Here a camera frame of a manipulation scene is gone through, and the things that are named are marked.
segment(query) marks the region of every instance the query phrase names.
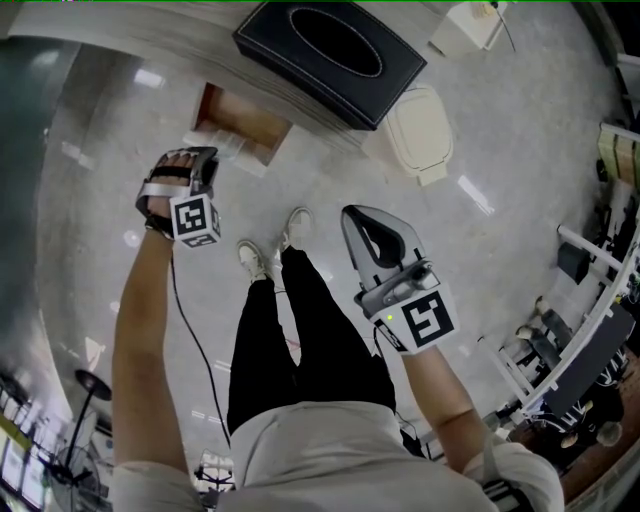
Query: wrist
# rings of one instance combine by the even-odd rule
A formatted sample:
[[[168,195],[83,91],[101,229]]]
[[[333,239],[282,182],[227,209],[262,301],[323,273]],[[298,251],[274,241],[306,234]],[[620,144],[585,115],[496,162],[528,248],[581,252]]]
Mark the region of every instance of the wrist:
[[[155,229],[148,229],[144,235],[142,240],[143,245],[151,245],[156,250],[168,251],[169,253],[173,253],[173,244],[174,241],[170,240],[162,232],[157,231]]]

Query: white plastic container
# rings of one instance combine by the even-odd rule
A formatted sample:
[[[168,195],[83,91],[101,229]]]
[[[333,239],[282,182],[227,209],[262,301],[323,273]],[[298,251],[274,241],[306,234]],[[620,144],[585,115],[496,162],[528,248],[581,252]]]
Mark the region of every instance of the white plastic container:
[[[502,16],[506,9],[505,2],[498,4]],[[495,11],[479,17],[477,10],[472,2],[452,7],[431,37],[431,44],[451,58],[478,50],[491,50],[502,32],[502,21]]]
[[[389,167],[416,176],[422,186],[444,178],[453,137],[436,91],[419,84],[402,94],[362,150]]]

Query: white sneaker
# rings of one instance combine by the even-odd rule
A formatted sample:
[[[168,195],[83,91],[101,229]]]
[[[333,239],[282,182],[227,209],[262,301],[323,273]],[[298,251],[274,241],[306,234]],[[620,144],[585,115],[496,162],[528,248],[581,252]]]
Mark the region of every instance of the white sneaker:
[[[282,233],[282,251],[292,246],[304,250],[305,239],[313,232],[313,215],[308,208],[296,208],[289,216],[287,227]]]
[[[260,249],[249,240],[242,240],[238,243],[238,257],[240,264],[249,273],[251,282],[260,281],[262,279],[271,278],[271,274],[267,271],[264,264]]]

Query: cable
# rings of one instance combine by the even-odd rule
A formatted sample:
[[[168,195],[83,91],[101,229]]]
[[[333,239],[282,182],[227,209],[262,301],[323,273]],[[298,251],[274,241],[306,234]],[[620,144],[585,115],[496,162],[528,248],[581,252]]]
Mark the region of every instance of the cable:
[[[517,53],[516,45],[513,44],[513,38],[511,37],[511,32],[509,32],[509,27],[507,27],[507,24],[505,23],[504,18],[502,17],[502,14],[500,14],[500,10],[498,9],[498,2],[491,2],[491,7],[493,7],[496,10],[496,14],[500,18],[500,21],[502,22],[502,26],[507,31],[507,35],[509,36],[509,41],[511,41],[511,48],[513,48],[513,53]]]
[[[178,311],[180,311],[180,316],[184,320],[184,323],[187,326],[187,329],[189,329],[189,332],[191,333],[191,337],[193,338],[193,341],[196,342],[196,345],[198,346],[198,350],[200,350],[200,354],[202,355],[202,359],[204,359],[204,364],[207,365],[207,371],[209,372],[209,380],[211,381],[211,390],[213,391],[213,401],[216,403],[216,410],[218,411],[218,417],[220,418],[220,426],[222,427],[222,433],[224,434],[224,438],[227,441],[227,445],[229,446],[229,448],[231,448],[231,439],[229,438],[229,432],[227,432],[227,427],[225,425],[225,421],[222,416],[222,411],[220,410],[220,403],[218,402],[218,392],[216,391],[216,384],[213,381],[213,372],[211,371],[211,365],[209,364],[209,360],[207,359],[207,356],[205,355],[204,350],[202,349],[202,345],[200,345],[200,342],[198,341],[198,337],[193,332],[193,329],[191,328],[191,324],[189,323],[189,320],[187,320],[187,317],[185,316],[184,311],[182,310],[182,304],[180,303],[180,297],[178,296],[178,286],[176,285],[176,269],[173,263],[173,256],[171,256],[171,280],[173,281],[173,294],[175,295],[175,298],[176,298],[176,304],[178,305]]]
[[[418,431],[416,430],[416,427],[414,427],[413,423],[411,423],[411,422],[410,422],[410,421],[408,421],[408,420],[405,420],[405,419],[402,417],[402,414],[400,414],[398,411],[396,411],[396,414],[398,415],[398,418],[400,418],[400,420],[401,420],[403,423],[406,423],[407,425],[409,425],[409,426],[413,429],[413,434],[416,436],[416,439],[418,439]]]

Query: black pants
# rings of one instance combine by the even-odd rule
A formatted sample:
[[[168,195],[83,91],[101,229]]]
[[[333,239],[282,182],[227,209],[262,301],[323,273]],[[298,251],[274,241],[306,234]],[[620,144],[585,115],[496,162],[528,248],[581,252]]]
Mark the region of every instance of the black pants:
[[[264,411],[303,400],[372,402],[395,412],[395,390],[383,359],[371,356],[307,255],[289,247],[282,266],[300,338],[300,365],[291,359],[278,323],[273,281],[254,282],[231,363],[229,431]]]

